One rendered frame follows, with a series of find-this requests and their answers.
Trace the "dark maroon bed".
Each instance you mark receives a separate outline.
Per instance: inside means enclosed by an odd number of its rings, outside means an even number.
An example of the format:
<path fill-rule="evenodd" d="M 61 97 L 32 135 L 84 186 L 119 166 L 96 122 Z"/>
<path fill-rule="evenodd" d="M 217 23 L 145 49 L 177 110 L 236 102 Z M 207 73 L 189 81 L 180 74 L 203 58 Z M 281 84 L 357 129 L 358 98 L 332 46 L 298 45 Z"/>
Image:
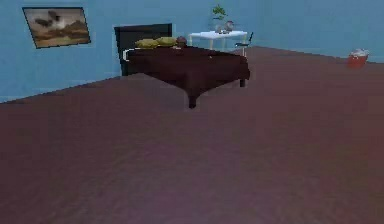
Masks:
<path fill-rule="evenodd" d="M 221 85 L 240 81 L 244 87 L 250 78 L 245 56 L 204 48 L 156 47 L 142 49 L 136 42 L 172 36 L 172 24 L 122 26 L 114 28 L 123 76 L 144 73 L 186 92 L 189 107 L 203 93 Z"/>

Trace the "white table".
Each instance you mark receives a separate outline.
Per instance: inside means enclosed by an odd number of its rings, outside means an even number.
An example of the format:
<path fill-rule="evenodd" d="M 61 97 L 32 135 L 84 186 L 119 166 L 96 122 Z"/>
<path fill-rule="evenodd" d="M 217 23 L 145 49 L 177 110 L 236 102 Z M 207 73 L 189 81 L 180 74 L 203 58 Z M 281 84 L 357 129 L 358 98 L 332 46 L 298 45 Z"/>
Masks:
<path fill-rule="evenodd" d="M 235 38 L 235 37 L 242 37 L 243 43 L 247 40 L 248 33 L 245 31 L 231 31 L 229 33 L 216 33 L 215 31 L 205 31 L 205 32 L 197 32 L 197 33 L 191 33 L 188 35 L 188 41 L 189 44 L 193 44 L 194 38 L 200 38 L 200 39 L 207 39 L 209 41 L 209 49 L 214 49 L 214 41 L 217 39 L 222 40 L 222 48 L 225 48 L 226 39 L 227 38 Z"/>

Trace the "black chair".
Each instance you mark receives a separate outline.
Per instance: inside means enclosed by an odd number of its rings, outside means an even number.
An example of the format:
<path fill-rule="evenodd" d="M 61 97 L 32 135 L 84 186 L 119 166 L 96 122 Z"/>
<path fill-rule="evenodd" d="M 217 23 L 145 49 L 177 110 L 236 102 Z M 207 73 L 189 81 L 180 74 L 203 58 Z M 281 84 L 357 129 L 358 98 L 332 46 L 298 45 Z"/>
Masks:
<path fill-rule="evenodd" d="M 253 34 L 254 34 L 254 32 L 251 32 L 247 41 L 235 44 L 236 48 L 242 49 L 242 56 L 244 56 L 244 57 L 247 57 L 246 48 L 249 47 L 249 45 L 252 43 Z"/>

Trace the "green house plant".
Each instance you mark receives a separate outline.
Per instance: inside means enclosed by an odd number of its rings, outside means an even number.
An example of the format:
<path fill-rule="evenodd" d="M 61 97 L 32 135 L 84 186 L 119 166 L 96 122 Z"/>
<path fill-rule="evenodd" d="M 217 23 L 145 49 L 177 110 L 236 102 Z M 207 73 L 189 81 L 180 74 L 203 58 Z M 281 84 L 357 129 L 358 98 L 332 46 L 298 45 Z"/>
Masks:
<path fill-rule="evenodd" d="M 217 4 L 216 6 L 213 7 L 212 14 L 213 14 L 214 31 L 216 33 L 220 33 L 222 30 L 223 20 L 227 16 L 226 11 L 220 4 Z"/>

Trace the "framed brown landscape picture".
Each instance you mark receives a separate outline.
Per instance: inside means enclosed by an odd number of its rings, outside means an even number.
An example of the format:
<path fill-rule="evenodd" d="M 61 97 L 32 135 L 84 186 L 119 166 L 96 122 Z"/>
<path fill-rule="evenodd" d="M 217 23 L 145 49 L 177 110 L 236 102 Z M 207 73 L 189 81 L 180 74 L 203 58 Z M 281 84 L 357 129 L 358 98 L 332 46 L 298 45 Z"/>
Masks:
<path fill-rule="evenodd" d="M 37 49 L 91 42 L 82 7 L 23 7 L 22 10 Z"/>

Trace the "red bin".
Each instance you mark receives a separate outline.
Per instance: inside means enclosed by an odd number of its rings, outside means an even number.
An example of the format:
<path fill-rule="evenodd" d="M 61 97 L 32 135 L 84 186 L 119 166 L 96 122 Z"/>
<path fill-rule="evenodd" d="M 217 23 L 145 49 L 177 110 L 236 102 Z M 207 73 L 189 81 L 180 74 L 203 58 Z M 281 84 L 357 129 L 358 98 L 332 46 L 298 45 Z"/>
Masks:
<path fill-rule="evenodd" d="M 355 49 L 353 50 L 347 59 L 347 66 L 349 68 L 361 68 L 363 67 L 368 59 L 370 52 L 366 49 Z"/>

